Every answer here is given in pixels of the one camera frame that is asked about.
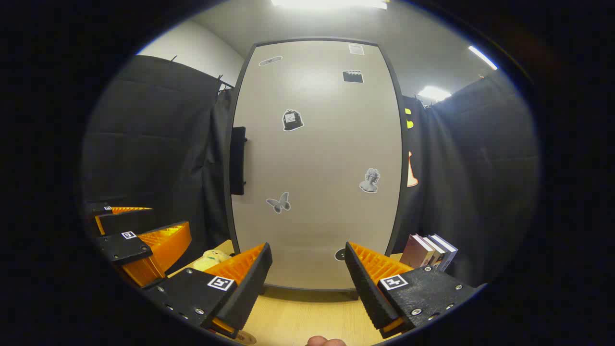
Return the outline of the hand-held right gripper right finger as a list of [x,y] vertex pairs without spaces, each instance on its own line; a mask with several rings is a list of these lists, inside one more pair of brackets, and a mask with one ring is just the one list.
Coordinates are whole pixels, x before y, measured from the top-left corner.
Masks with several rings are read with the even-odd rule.
[[413,269],[353,242],[345,244],[344,261],[369,319],[385,339],[432,324],[485,287],[432,265]]

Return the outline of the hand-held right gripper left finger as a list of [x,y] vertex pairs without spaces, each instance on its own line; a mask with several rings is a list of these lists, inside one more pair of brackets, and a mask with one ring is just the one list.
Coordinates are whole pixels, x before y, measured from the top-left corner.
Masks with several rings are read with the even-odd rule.
[[147,299],[178,320],[235,339],[272,265],[263,243],[206,270],[185,269],[145,289]]

